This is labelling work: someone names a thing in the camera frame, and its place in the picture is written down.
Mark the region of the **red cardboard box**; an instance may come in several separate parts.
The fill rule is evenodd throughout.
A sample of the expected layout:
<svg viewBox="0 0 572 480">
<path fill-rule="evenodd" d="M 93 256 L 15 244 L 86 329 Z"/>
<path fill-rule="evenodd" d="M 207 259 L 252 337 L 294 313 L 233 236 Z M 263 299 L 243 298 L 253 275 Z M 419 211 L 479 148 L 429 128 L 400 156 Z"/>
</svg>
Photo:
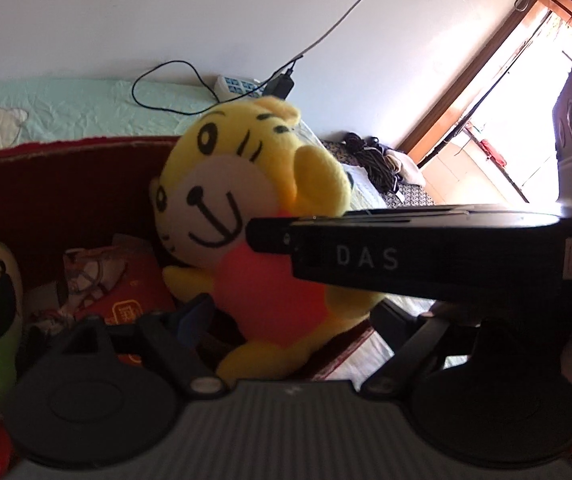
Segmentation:
<svg viewBox="0 0 572 480">
<path fill-rule="evenodd" d="M 148 184 L 164 138 L 25 144 L 0 151 L 0 240 L 24 285 L 62 275 L 65 249 L 116 234 L 156 238 Z M 243 382 L 190 403 L 151 450 L 116 465 L 39 465 L 13 479 L 374 479 L 371 404 L 348 382 Z"/>
</svg>

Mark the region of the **white cloth bundle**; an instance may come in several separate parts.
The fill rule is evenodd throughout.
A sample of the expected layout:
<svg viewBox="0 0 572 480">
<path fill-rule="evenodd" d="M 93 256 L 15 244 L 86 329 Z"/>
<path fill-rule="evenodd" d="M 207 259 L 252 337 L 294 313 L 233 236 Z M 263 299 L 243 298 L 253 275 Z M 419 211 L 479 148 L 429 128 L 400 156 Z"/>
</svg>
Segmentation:
<svg viewBox="0 0 572 480">
<path fill-rule="evenodd" d="M 394 172 L 400 176 L 405 184 L 416 185 L 421 188 L 426 186 L 425 177 L 411 157 L 394 150 L 387 150 L 385 157 L 390 162 Z"/>
</svg>

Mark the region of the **dark patterned mattress cloth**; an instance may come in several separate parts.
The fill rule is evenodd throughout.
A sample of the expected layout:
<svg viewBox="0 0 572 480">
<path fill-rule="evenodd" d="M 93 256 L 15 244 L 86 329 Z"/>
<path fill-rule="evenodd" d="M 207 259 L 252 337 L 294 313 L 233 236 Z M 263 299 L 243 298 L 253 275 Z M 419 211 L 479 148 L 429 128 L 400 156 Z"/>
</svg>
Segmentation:
<svg viewBox="0 0 572 480">
<path fill-rule="evenodd" d="M 400 183 L 397 192 L 380 193 L 359 161 L 339 142 L 322 141 L 327 150 L 350 172 L 354 179 L 353 198 L 356 209 L 434 206 L 435 202 L 421 186 Z"/>
</svg>

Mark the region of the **black charger adapter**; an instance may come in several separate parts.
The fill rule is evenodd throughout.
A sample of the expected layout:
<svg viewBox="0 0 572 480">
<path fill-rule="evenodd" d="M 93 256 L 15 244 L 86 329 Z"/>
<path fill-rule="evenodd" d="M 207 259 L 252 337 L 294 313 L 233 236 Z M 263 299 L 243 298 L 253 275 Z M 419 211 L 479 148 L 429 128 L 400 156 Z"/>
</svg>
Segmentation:
<svg viewBox="0 0 572 480">
<path fill-rule="evenodd" d="M 295 68 L 295 61 L 290 63 L 288 67 L 272 78 L 263 90 L 263 96 L 275 96 L 277 99 L 285 100 L 289 93 L 295 86 L 295 81 L 292 79 L 293 69 Z"/>
</svg>

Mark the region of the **brown wooden door frame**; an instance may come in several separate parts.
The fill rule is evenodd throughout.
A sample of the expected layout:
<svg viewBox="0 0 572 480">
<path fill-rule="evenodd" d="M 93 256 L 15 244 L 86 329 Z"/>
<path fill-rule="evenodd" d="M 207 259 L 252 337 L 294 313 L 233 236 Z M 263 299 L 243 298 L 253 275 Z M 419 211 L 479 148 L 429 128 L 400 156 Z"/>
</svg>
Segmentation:
<svg viewBox="0 0 572 480">
<path fill-rule="evenodd" d="M 510 12 L 397 147 L 415 162 L 423 160 L 499 81 L 508 64 L 525 52 L 534 29 L 548 14 L 558 15 L 572 28 L 572 0 L 528 0 L 525 10 Z"/>
</svg>

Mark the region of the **yellow tiger plush toy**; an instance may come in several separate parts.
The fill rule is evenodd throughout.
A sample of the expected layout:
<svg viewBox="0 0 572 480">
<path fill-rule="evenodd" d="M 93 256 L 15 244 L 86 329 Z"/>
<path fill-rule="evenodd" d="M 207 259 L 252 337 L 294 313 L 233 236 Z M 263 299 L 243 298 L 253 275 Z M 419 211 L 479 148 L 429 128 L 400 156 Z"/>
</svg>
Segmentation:
<svg viewBox="0 0 572 480">
<path fill-rule="evenodd" d="M 216 367 L 228 385 L 295 372 L 382 300 L 299 280 L 287 257 L 249 246 L 253 219 L 339 217 L 350 207 L 347 174 L 297 137 L 299 121 L 275 96 L 217 105 L 179 138 L 150 186 L 158 235 L 175 258 L 165 285 L 182 301 L 211 296 L 243 336 Z"/>
</svg>

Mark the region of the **red patterned packet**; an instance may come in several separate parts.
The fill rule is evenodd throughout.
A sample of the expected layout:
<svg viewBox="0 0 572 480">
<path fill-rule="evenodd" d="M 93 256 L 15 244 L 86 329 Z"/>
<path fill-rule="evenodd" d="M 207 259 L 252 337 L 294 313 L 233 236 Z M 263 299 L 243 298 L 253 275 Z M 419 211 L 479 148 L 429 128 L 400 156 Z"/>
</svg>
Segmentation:
<svg viewBox="0 0 572 480">
<path fill-rule="evenodd" d="M 56 335 L 88 316 L 123 325 L 175 310 L 157 259 L 145 246 L 71 249 L 63 256 L 62 271 L 57 282 L 24 297 L 25 327 Z"/>
</svg>

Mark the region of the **white power strip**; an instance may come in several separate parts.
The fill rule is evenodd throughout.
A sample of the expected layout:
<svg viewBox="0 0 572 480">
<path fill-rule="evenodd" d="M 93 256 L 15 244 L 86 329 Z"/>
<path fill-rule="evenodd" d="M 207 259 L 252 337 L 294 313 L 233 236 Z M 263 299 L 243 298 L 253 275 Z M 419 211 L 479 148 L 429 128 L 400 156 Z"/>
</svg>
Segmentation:
<svg viewBox="0 0 572 480">
<path fill-rule="evenodd" d="M 214 84 L 214 91 L 221 102 L 229 101 L 238 96 L 243 99 L 258 99 L 263 96 L 264 89 L 260 81 L 220 75 Z"/>
</svg>

